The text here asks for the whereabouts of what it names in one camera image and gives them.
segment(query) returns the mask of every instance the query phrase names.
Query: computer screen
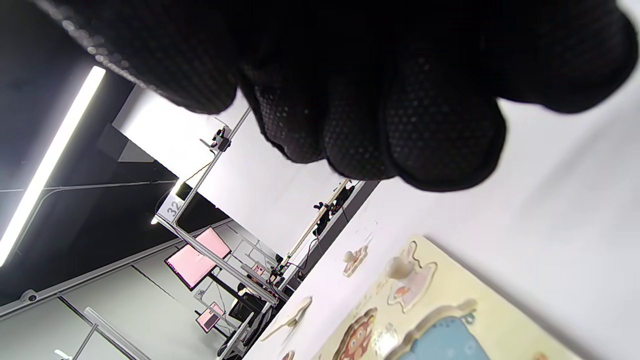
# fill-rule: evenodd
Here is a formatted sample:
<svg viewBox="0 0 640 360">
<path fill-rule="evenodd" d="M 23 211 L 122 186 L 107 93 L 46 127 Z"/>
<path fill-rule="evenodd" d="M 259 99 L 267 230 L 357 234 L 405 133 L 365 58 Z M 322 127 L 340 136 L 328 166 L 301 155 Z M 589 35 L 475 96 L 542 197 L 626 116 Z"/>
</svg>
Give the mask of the computer screen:
<svg viewBox="0 0 640 360">
<path fill-rule="evenodd" d="M 198 235 L 196 239 L 221 259 L 224 259 L 231 253 L 229 246 L 225 244 L 212 228 L 205 230 L 202 234 Z M 216 266 L 213 260 L 202 255 L 188 244 L 166 258 L 164 263 L 178 275 L 180 280 L 182 280 L 191 291 L 193 291 Z"/>
<path fill-rule="evenodd" d="M 220 306 L 218 306 L 215 302 L 211 304 L 211 308 L 217 311 L 218 314 L 223 314 L 222 309 L 220 309 Z M 198 325 L 200 325 L 202 330 L 204 330 L 204 332 L 209 333 L 209 331 L 213 329 L 213 325 L 216 325 L 220 320 L 220 316 L 218 314 L 209 309 L 205 309 L 204 313 L 198 316 L 196 321 L 198 322 Z"/>
<path fill-rule="evenodd" d="M 253 266 L 253 268 L 251 268 L 251 270 L 253 270 L 253 272 L 258 274 L 258 276 L 262 276 L 262 274 L 264 274 L 264 266 L 262 266 L 262 264 L 260 264 L 260 263 L 256 263 Z"/>
</svg>

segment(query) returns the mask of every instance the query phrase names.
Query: ceiling light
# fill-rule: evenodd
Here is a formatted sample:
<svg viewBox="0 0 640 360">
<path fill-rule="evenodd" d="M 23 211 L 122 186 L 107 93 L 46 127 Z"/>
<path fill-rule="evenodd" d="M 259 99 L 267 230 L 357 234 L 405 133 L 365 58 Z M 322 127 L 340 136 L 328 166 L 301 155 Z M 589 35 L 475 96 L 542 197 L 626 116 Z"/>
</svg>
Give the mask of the ceiling light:
<svg viewBox="0 0 640 360">
<path fill-rule="evenodd" d="M 20 204 L 13 214 L 11 222 L 4 232 L 2 240 L 0 240 L 0 266 L 4 264 L 11 253 L 24 224 L 31 214 L 33 206 L 36 201 L 38 201 L 40 193 L 42 193 L 42 188 L 46 185 L 49 176 L 53 172 L 53 169 L 56 167 L 56 164 L 62 155 L 62 152 L 65 150 L 67 143 L 69 143 L 71 135 L 74 133 L 78 122 L 82 119 L 86 107 L 89 105 L 91 98 L 104 77 L 104 73 L 104 69 L 93 67 L 89 76 L 87 76 L 84 81 L 82 88 L 80 88 L 80 92 L 76 96 L 76 99 L 73 104 L 71 104 L 71 108 L 69 109 L 67 116 L 58 129 L 56 136 L 53 138 L 44 158 L 42 158 L 42 162 L 40 163 L 38 170 L 36 170 L 36 174 L 33 176 L 29 187 L 24 192 L 22 200 L 20 200 Z"/>
<path fill-rule="evenodd" d="M 180 190 L 180 186 L 182 186 L 182 184 L 184 184 L 184 180 L 178 179 L 178 181 L 175 182 L 175 185 L 171 189 L 171 195 L 175 195 L 176 193 L 178 193 L 178 190 Z"/>
<path fill-rule="evenodd" d="M 73 359 L 73 356 L 66 355 L 60 349 L 53 350 L 53 352 L 56 353 L 57 356 L 62 357 L 62 360 L 72 360 Z"/>
</svg>

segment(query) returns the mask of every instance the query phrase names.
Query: blue puzzle piece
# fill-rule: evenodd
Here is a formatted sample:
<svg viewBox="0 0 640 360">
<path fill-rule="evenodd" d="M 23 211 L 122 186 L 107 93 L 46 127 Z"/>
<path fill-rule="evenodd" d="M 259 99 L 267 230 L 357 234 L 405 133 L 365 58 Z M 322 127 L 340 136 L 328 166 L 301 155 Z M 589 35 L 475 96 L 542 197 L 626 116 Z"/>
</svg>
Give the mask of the blue puzzle piece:
<svg viewBox="0 0 640 360">
<path fill-rule="evenodd" d="M 464 320 L 450 316 L 430 327 L 399 360 L 489 360 L 489 357 Z"/>
</svg>

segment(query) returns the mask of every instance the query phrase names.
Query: black glove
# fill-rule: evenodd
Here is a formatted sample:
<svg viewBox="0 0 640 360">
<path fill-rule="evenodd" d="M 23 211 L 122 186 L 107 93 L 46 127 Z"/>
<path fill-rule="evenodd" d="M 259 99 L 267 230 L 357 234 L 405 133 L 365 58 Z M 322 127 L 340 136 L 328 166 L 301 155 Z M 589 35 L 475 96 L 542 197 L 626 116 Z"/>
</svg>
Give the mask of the black glove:
<svg viewBox="0 0 640 360">
<path fill-rule="evenodd" d="M 98 61 L 191 111 L 219 113 L 240 88 L 291 161 L 437 192 L 495 169 L 498 97 L 584 111 L 637 61 L 613 0 L 35 3 Z"/>
</svg>

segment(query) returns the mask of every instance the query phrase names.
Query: ceiling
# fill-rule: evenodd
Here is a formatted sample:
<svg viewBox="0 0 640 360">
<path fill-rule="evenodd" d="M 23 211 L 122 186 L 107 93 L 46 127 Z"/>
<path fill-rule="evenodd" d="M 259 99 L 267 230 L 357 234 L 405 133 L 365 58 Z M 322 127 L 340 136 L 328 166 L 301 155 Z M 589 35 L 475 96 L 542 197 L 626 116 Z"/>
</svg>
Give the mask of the ceiling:
<svg viewBox="0 0 640 360">
<path fill-rule="evenodd" d="M 0 1 L 0 191 L 25 188 L 94 59 L 24 0 Z M 149 182 L 52 194 L 19 251 L 0 268 L 0 306 L 175 237 L 150 220 L 176 177 L 157 161 L 121 162 L 127 139 L 111 127 L 133 86 L 107 72 L 47 186 Z M 0 234 L 22 192 L 0 192 Z M 196 196 L 180 225 L 194 231 L 227 216 Z"/>
</svg>

